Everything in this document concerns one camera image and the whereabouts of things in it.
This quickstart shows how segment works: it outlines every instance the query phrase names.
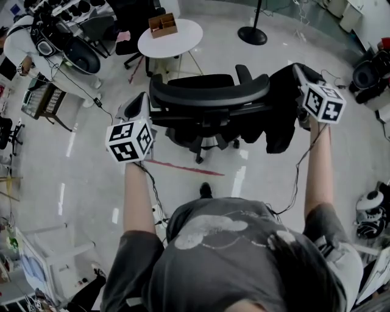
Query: person standing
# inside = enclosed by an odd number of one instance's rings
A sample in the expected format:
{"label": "person standing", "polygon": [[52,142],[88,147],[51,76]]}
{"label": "person standing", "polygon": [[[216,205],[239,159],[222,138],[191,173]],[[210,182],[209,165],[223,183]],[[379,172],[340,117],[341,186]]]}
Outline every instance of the person standing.
{"label": "person standing", "polygon": [[56,54],[51,57],[39,55],[34,42],[30,36],[30,29],[21,29],[10,36],[7,34],[16,26],[31,25],[34,18],[26,15],[19,19],[10,29],[2,27],[0,29],[0,48],[4,49],[5,56],[16,66],[22,65],[22,76],[27,76],[33,66],[37,68],[48,81],[64,92],[72,93],[85,99],[84,107],[91,107],[94,99],[101,99],[98,93],[102,82],[96,77],[96,81],[90,86],[85,80],[78,76],[78,73],[70,69],[62,56]]}

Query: shoe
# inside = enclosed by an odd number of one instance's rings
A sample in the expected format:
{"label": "shoe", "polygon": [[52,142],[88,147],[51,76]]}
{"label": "shoe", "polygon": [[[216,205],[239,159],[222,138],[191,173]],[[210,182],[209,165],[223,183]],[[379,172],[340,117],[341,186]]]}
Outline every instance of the shoe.
{"label": "shoe", "polygon": [[[98,93],[96,97],[97,97],[97,98],[99,99],[99,101],[100,101],[100,100],[102,99],[101,93]],[[85,108],[92,107],[93,104],[95,104],[95,102],[94,102],[92,99],[90,99],[90,100],[85,100],[84,103],[83,103],[83,107],[85,107]]]}
{"label": "shoe", "polygon": [[107,279],[107,276],[106,274],[104,273],[102,267],[100,266],[99,263],[97,262],[92,262],[91,263],[91,267],[93,269],[93,272],[97,275],[97,276],[102,276],[104,277],[105,279]]}
{"label": "shoe", "polygon": [[97,78],[96,77],[96,82],[93,84],[93,87],[95,88],[95,89],[99,89],[101,86],[102,86],[102,81],[99,79],[99,78]]}
{"label": "shoe", "polygon": [[199,192],[200,192],[200,198],[213,198],[210,184],[208,184],[207,182],[204,182],[200,186]]}

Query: black shoe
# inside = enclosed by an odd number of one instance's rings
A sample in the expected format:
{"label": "black shoe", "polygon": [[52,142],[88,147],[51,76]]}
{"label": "black shoe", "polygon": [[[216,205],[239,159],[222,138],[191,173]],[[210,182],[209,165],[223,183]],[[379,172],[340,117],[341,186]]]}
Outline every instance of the black shoe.
{"label": "black shoe", "polygon": [[208,184],[207,182],[204,182],[200,186],[199,192],[200,192],[200,198],[213,198],[213,195],[211,193],[210,184]]}

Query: black floor lamp base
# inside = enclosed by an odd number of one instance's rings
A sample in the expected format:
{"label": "black floor lamp base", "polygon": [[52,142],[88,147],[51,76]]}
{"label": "black floor lamp base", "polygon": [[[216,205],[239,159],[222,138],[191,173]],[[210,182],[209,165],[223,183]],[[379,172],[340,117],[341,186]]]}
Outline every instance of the black floor lamp base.
{"label": "black floor lamp base", "polygon": [[246,43],[254,46],[262,46],[267,43],[267,35],[260,29],[253,27],[242,27],[238,29],[238,36]]}

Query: chair wheel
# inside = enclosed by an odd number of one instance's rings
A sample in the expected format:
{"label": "chair wheel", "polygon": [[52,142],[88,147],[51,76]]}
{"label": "chair wheel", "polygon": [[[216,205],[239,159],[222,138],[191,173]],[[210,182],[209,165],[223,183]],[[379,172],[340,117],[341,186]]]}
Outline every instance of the chair wheel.
{"label": "chair wheel", "polygon": [[203,161],[204,161],[204,159],[202,158],[202,157],[196,157],[196,159],[195,159],[195,162],[198,164],[198,165],[200,165],[201,163],[203,163]]}
{"label": "chair wheel", "polygon": [[233,148],[234,149],[239,149],[239,141],[238,140],[234,140],[233,141]]}

